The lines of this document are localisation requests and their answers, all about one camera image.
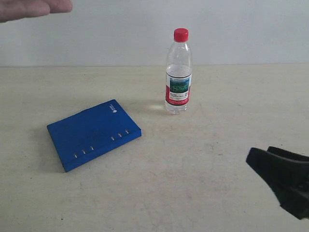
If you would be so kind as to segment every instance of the human hand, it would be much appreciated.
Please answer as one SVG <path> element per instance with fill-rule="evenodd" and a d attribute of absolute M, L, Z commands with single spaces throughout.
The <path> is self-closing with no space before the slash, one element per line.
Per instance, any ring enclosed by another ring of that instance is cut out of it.
<path fill-rule="evenodd" d="M 71 0 L 0 0 L 0 23 L 53 13 L 68 13 Z"/>

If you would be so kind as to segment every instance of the white wall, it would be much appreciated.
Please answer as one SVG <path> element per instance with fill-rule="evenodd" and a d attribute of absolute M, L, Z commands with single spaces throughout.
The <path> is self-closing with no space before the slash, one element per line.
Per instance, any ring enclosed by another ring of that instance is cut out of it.
<path fill-rule="evenodd" d="M 162 65 L 173 30 L 195 64 L 309 62 L 309 0 L 73 0 L 0 24 L 0 66 Z"/>

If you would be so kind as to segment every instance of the red bottle cap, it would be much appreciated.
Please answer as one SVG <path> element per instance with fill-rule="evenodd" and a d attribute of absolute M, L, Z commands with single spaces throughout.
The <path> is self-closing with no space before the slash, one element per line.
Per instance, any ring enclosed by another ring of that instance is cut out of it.
<path fill-rule="evenodd" d="M 189 39 L 189 31 L 186 28 L 178 28 L 174 31 L 174 40 L 179 43 L 184 43 Z"/>

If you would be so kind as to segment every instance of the logo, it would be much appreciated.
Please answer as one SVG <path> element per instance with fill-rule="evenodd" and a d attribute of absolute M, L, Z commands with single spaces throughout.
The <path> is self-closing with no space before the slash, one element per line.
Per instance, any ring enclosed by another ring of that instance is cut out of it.
<path fill-rule="evenodd" d="M 112 104 L 110 104 L 110 109 L 112 110 L 113 113 L 117 113 L 117 110 Z"/>

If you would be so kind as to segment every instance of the bottle label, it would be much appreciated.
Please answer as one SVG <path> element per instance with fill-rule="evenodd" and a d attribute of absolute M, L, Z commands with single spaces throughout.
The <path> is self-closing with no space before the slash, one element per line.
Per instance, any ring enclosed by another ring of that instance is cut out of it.
<path fill-rule="evenodd" d="M 177 78 L 166 75 L 166 101 L 171 105 L 185 105 L 189 101 L 192 74 Z"/>

